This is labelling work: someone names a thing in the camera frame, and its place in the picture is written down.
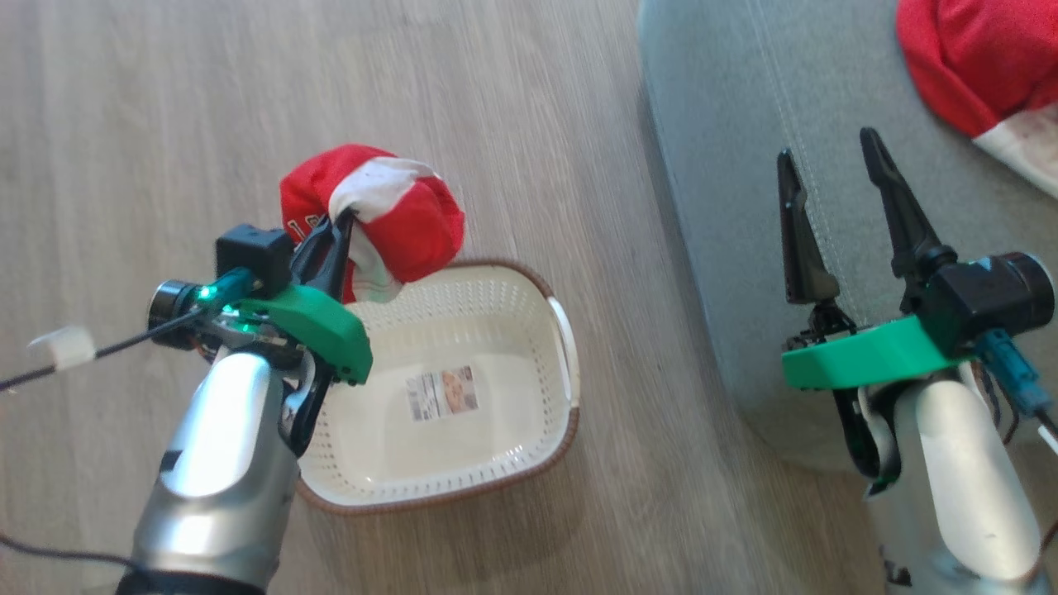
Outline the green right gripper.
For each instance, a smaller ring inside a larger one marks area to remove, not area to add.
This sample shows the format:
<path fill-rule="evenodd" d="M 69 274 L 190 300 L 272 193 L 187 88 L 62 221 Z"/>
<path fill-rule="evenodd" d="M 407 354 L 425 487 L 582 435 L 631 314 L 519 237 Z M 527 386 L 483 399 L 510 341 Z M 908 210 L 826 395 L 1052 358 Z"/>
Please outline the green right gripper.
<path fill-rule="evenodd" d="M 944 355 L 913 313 L 922 308 L 928 282 L 941 268 L 957 263 L 956 250 L 941 242 L 922 203 L 904 179 L 884 140 L 873 127 L 859 131 L 870 182 L 880 192 L 884 221 L 893 247 L 891 269 L 904 281 L 900 311 L 905 317 L 858 327 L 836 302 L 840 289 L 825 268 L 808 217 L 806 193 L 794 154 L 779 152 L 777 178 L 779 227 L 786 301 L 816 302 L 808 329 L 790 336 L 781 355 L 789 387 L 813 391 L 869 387 L 956 368 L 972 355 Z"/>

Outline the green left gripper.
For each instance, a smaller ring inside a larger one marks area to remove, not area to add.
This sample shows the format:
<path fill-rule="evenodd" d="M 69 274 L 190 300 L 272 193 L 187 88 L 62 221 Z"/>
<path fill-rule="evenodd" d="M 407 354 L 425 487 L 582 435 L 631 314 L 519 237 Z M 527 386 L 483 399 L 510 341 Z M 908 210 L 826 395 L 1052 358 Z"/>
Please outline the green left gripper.
<path fill-rule="evenodd" d="M 354 224 L 351 211 L 335 220 L 322 218 L 293 253 L 295 285 L 268 300 L 245 298 L 236 309 L 241 315 L 264 315 L 264 323 L 331 365 L 340 382 L 364 385 L 373 368 L 370 339 L 364 323 L 341 304 Z"/>

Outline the red and white lettered garment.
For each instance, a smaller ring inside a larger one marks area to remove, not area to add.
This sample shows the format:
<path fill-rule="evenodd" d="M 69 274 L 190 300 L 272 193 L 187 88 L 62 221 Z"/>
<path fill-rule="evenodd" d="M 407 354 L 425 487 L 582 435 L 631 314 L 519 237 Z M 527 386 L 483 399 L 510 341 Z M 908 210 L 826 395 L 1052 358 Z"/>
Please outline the red and white lettered garment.
<path fill-rule="evenodd" d="M 346 144 L 306 159 L 279 182 L 284 229 L 295 242 L 328 217 L 351 218 L 341 301 L 389 302 L 452 263 L 466 214 L 427 164 Z"/>

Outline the red garment with white hem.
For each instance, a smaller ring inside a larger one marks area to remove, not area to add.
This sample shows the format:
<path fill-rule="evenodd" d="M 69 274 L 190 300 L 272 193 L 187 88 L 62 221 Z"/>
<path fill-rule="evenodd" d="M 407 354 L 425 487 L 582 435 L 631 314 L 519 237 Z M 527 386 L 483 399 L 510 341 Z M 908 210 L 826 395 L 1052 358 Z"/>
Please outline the red garment with white hem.
<path fill-rule="evenodd" d="M 1058 0 L 898 0 L 925 105 L 1058 201 Z"/>

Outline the grey fabric sofa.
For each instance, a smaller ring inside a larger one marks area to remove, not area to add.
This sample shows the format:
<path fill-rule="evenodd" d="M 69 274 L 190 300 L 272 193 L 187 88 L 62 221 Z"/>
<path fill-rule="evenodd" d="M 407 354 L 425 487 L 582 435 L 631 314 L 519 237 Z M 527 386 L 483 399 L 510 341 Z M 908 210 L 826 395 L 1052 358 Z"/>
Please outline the grey fabric sofa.
<path fill-rule="evenodd" d="M 851 472 L 827 393 L 787 387 L 777 157 L 790 150 L 840 307 L 898 317 L 884 208 L 860 131 L 884 140 L 942 241 L 963 260 L 1020 251 L 1058 283 L 1058 200 L 922 104 L 897 44 L 897 0 L 642 0 L 643 78 L 722 386 L 779 456 Z"/>

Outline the printed paper label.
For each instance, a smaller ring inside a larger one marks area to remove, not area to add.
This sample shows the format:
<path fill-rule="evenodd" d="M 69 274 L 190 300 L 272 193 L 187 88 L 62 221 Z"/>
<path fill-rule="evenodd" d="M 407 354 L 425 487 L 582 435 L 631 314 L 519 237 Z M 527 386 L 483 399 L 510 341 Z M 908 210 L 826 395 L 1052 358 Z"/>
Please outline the printed paper label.
<path fill-rule="evenodd" d="M 471 366 L 435 369 L 408 378 L 407 404 L 412 421 L 438 421 L 479 410 Z"/>

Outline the cream laundry basket brown rim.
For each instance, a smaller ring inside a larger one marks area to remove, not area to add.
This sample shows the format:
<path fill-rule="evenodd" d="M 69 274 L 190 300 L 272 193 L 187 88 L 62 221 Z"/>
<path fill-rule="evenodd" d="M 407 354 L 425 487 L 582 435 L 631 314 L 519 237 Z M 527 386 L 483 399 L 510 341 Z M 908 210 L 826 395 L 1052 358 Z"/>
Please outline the cream laundry basket brown rim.
<path fill-rule="evenodd" d="M 373 348 L 363 387 L 330 389 L 298 493 L 332 515 L 411 511 L 495 491 L 563 459 L 579 428 L 570 317 L 533 271 L 464 262 L 390 302 L 353 302 Z M 471 366 L 479 410 L 412 421 L 408 378 Z"/>

